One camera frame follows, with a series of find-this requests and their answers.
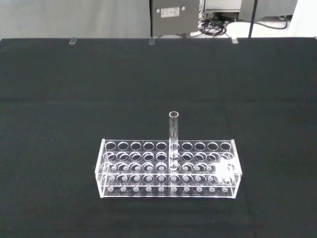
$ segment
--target clear acrylic test tube rack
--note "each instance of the clear acrylic test tube rack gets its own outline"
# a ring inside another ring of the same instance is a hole
[[[242,171],[234,140],[178,141],[171,126],[169,141],[102,140],[101,198],[236,197]]]

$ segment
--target black pole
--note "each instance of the black pole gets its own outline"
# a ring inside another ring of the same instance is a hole
[[[254,25],[254,21],[256,19],[257,6],[258,6],[258,0],[254,0],[251,25],[250,25],[250,31],[249,31],[249,38],[252,37],[253,25]]]

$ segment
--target gray panel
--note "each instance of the gray panel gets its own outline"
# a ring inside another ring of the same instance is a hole
[[[206,10],[239,11],[242,0],[206,0]]]
[[[182,6],[185,10],[180,9],[177,17],[161,18],[161,13],[156,12],[157,9]],[[152,13],[154,36],[195,32],[198,29],[199,0],[153,0]]]
[[[0,39],[148,38],[149,0],[0,0]]]
[[[284,16],[294,14],[297,0],[259,0],[256,20],[265,16]],[[239,19],[251,21],[254,0],[242,0]]]

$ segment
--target metal cabinet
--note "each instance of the metal cabinet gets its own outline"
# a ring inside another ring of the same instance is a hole
[[[199,20],[199,0],[153,0],[153,36],[195,32]]]

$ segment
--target white machine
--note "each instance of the white machine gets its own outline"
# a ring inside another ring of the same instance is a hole
[[[203,13],[239,12],[242,0],[201,0]]]

